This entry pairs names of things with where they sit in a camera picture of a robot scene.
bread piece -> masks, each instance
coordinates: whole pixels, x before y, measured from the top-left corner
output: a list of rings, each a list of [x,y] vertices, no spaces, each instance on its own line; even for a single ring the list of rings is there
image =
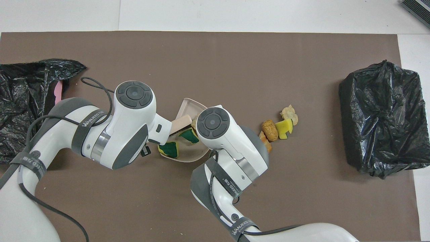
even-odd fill
[[[197,130],[197,118],[199,117],[199,115],[200,115],[201,113],[202,113],[202,112],[200,112],[199,114],[197,114],[197,115],[194,117],[193,121],[191,122],[191,127],[193,127],[194,131],[196,131],[196,130]]]
[[[264,146],[266,146],[267,152],[270,153],[272,151],[272,145],[267,140],[266,136],[264,135],[263,131],[260,132],[260,135],[258,136],[260,140],[263,142]]]
[[[298,123],[298,116],[295,113],[295,110],[294,110],[293,106],[291,106],[291,104],[290,104],[290,106],[282,109],[281,116],[284,120],[292,119],[293,125],[296,125]]]
[[[261,129],[269,141],[273,142],[278,139],[278,131],[276,130],[275,123],[273,123],[271,119],[264,121],[261,125]]]

black plastic bag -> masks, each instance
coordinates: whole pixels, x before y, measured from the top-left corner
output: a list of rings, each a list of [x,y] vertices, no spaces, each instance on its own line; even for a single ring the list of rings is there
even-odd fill
[[[30,124],[54,106],[58,81],[63,81],[65,91],[68,79],[85,68],[65,59],[0,65],[0,164],[9,163],[23,150]]]
[[[430,165],[418,73],[385,60],[350,73],[339,97],[348,164],[381,179]]]

wooden handle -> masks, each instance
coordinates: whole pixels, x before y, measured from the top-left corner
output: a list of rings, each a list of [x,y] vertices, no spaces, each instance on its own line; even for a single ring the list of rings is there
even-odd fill
[[[170,130],[170,134],[177,132],[178,130],[181,130],[188,125],[191,124],[193,120],[188,114],[185,114],[184,116],[177,118],[172,121],[172,129]]]

yellow object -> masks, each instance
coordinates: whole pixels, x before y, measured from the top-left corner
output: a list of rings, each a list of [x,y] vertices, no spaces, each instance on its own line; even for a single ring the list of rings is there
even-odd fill
[[[176,158],[179,155],[178,143],[167,142],[165,145],[158,145],[158,151],[168,157]]]
[[[258,136],[260,138],[260,140],[263,142],[264,146],[266,146],[267,152],[270,153],[270,151],[272,150],[272,145],[269,143],[269,141],[267,140],[266,136],[264,135],[264,132],[261,131],[260,135]]]
[[[286,119],[284,121],[277,122],[275,124],[276,130],[278,130],[279,138],[281,140],[287,139],[287,132],[293,131],[293,120]]]

white surface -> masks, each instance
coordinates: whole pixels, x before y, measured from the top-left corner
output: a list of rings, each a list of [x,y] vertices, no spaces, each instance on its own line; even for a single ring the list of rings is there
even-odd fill
[[[120,0],[0,0],[0,32],[118,30]]]
[[[430,124],[430,35],[398,35],[402,68],[418,72]],[[421,240],[430,241],[430,168],[414,170]]]
[[[398,0],[121,0],[119,30],[430,34]]]
[[[398,0],[0,0],[0,6],[0,37],[114,30],[430,34]],[[430,35],[399,36],[402,65],[420,73],[426,100],[429,43]],[[430,168],[414,171],[414,178],[421,239],[430,240]]]

